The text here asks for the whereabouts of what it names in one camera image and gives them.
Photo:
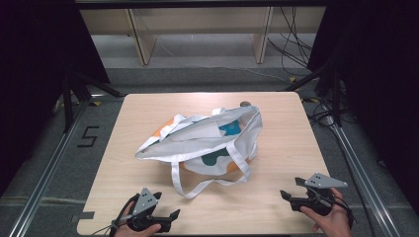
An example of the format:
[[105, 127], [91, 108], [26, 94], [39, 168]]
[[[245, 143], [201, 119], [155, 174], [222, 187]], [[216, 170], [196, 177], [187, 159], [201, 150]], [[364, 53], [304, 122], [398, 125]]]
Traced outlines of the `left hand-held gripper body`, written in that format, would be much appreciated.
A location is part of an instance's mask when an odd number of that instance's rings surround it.
[[129, 211], [130, 218], [127, 220], [127, 226], [133, 231], [143, 231], [149, 226], [160, 224], [159, 232], [169, 232], [171, 228], [171, 220], [168, 217], [155, 217], [152, 215], [158, 199], [148, 188], [143, 188], [141, 193], [137, 195], [133, 206]]

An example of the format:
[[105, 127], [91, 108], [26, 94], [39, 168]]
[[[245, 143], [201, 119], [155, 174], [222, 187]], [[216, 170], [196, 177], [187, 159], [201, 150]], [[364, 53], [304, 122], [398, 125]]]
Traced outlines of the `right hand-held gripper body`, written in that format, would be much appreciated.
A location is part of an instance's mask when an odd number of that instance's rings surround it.
[[321, 173], [315, 173], [306, 179], [307, 197], [295, 197], [291, 203], [293, 211], [300, 211], [302, 206], [306, 206], [314, 210], [317, 214], [326, 216], [332, 210], [332, 206], [337, 204], [345, 209], [347, 207], [339, 203], [331, 191], [332, 188], [347, 188], [348, 184], [328, 177]]

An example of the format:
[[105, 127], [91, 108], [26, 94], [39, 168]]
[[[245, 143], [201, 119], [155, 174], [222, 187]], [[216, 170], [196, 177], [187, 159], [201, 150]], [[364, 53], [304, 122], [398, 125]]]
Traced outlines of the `white tote bag orange teal print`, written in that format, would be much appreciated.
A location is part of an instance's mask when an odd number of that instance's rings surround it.
[[[238, 184], [248, 181], [249, 162], [257, 156], [257, 137], [262, 127], [260, 111], [254, 106], [216, 109], [209, 117], [176, 115], [137, 149], [135, 157], [169, 165], [176, 192], [194, 198], [213, 182], [232, 186], [234, 183], [222, 176], [236, 170], [242, 173]], [[185, 193], [182, 169], [208, 178]]]

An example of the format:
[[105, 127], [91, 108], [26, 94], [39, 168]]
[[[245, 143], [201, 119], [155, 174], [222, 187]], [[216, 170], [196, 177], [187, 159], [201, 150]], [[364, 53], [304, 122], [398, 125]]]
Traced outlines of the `person's left hand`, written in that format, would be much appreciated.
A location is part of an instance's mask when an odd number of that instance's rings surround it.
[[147, 229], [137, 232], [131, 230], [127, 225], [126, 221], [120, 219], [119, 228], [116, 230], [114, 237], [152, 237], [161, 229], [160, 224], [154, 224], [149, 226]]

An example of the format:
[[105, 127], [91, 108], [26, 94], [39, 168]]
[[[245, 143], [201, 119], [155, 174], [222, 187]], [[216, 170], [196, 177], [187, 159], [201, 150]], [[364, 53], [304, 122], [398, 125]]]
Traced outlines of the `person's right hand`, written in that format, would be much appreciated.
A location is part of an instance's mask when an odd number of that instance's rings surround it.
[[313, 232], [321, 230], [327, 237], [353, 237], [347, 210], [337, 204], [332, 206], [326, 216], [319, 215], [306, 206], [302, 206], [300, 211], [314, 222]]

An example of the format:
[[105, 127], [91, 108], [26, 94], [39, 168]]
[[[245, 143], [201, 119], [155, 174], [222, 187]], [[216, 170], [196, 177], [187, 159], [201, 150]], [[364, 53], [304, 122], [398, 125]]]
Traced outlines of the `grey tape strip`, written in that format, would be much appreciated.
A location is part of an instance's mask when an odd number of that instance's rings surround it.
[[79, 220], [83, 219], [93, 219], [94, 218], [94, 211], [87, 211], [87, 212], [81, 212], [79, 214], [72, 215], [70, 218], [71, 223], [77, 223]]

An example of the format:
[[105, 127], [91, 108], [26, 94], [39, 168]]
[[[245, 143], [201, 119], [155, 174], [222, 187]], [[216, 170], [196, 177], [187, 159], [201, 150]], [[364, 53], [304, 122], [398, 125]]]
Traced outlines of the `black metal stand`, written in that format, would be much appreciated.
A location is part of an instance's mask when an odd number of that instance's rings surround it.
[[89, 92], [87, 85], [93, 85], [94, 87], [111, 96], [117, 98], [126, 96], [125, 93], [119, 92], [109, 85], [106, 85], [103, 82], [95, 80], [92, 77], [77, 71], [66, 72], [64, 74], [64, 78], [62, 79], [61, 85], [65, 114], [65, 132], [70, 129], [74, 120], [71, 94], [74, 94], [80, 102], [87, 102], [92, 98], [92, 94]]
[[340, 77], [338, 71], [328, 64], [320, 66], [318, 69], [303, 77], [298, 82], [290, 85], [285, 89], [286, 92], [295, 91], [313, 79], [318, 78], [314, 93], [318, 97], [326, 97], [331, 95], [332, 107], [331, 116], [333, 122], [339, 127], [342, 126], [340, 120]]

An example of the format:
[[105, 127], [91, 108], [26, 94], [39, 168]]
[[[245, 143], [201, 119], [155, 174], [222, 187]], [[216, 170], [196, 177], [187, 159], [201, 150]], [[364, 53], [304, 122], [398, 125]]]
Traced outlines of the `black curtain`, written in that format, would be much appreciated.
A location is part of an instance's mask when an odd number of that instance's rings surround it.
[[319, 68], [338, 41], [353, 112], [419, 215], [419, 0], [330, 0], [308, 68]]
[[75, 0], [0, 0], [0, 196], [72, 70], [109, 81]]

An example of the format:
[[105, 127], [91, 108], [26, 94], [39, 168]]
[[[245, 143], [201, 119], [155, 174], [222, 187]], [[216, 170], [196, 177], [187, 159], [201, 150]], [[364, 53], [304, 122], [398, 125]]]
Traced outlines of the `aluminium rail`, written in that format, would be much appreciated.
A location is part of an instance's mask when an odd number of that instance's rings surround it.
[[11, 225], [3, 237], [24, 237], [27, 233], [88, 105], [88, 102], [70, 103], [74, 115], [69, 127], [65, 126], [64, 108], [47, 122], [30, 158], [22, 164], [0, 197], [0, 207], [12, 209], [12, 214], [7, 217]]
[[332, 130], [337, 135], [339, 142], [343, 145], [344, 153], [347, 157], [348, 167], [353, 172], [354, 178], [357, 180], [359, 188], [363, 191], [366, 201], [370, 205], [373, 214], [376, 217], [385, 237], [401, 237], [390, 212], [384, 205], [384, 202], [379, 197], [377, 189], [374, 187], [370, 177], [367, 174], [364, 166], [360, 162], [349, 138], [344, 132], [344, 129], [338, 125], [332, 116], [327, 118]]

